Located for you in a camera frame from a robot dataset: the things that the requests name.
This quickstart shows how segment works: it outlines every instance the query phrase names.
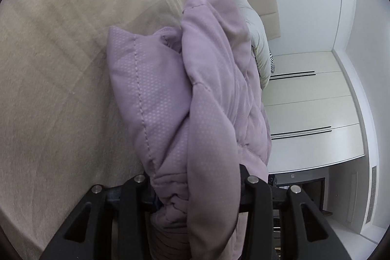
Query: fitted sheet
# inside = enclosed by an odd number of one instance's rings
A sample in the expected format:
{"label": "fitted sheet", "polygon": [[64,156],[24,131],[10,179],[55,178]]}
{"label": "fitted sheet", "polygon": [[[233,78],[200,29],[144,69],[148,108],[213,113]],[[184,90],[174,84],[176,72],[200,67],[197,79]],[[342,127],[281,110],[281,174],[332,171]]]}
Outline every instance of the fitted sheet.
{"label": "fitted sheet", "polygon": [[108,27],[179,26],[184,0],[3,0],[0,224],[38,259],[96,183],[141,172],[110,85]]}

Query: folded blanket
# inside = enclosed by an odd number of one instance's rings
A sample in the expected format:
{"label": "folded blanket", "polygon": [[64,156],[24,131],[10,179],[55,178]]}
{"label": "folded blanket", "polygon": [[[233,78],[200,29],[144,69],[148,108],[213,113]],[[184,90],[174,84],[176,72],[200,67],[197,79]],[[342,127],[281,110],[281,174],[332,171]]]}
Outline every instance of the folded blanket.
{"label": "folded blanket", "polygon": [[107,58],[135,152],[164,205],[151,216],[153,257],[237,259],[239,164],[267,180],[271,138],[234,0],[186,0],[181,28],[151,36],[111,27]]}

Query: beige bed sheet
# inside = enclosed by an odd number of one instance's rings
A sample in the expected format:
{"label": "beige bed sheet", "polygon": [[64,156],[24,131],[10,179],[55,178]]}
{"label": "beige bed sheet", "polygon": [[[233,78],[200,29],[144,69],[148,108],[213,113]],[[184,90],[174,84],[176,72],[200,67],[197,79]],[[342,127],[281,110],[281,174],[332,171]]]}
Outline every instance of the beige bed sheet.
{"label": "beige bed sheet", "polygon": [[108,27],[176,26],[184,0],[3,0],[0,224],[38,259],[90,186],[142,171],[111,90]]}

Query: dotted fabric pattern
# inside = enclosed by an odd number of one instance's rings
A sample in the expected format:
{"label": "dotted fabric pattern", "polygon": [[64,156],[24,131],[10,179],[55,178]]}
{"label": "dotted fabric pattern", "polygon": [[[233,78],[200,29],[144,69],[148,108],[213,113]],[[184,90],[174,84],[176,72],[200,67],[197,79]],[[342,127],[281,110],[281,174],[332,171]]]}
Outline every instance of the dotted fabric pattern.
{"label": "dotted fabric pattern", "polygon": [[151,36],[111,27],[107,58],[136,154],[164,204],[151,217],[153,257],[237,259],[239,164],[267,180],[271,139],[234,0],[186,0],[181,27]]}

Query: mattress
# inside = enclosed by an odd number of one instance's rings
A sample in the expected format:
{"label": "mattress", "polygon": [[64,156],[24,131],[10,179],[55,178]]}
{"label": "mattress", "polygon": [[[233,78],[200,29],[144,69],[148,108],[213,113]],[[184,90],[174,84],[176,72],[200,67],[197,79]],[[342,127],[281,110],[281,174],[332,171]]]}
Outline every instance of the mattress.
{"label": "mattress", "polygon": [[184,0],[3,0],[0,225],[38,259],[93,184],[142,171],[110,85],[108,27],[178,26]]}

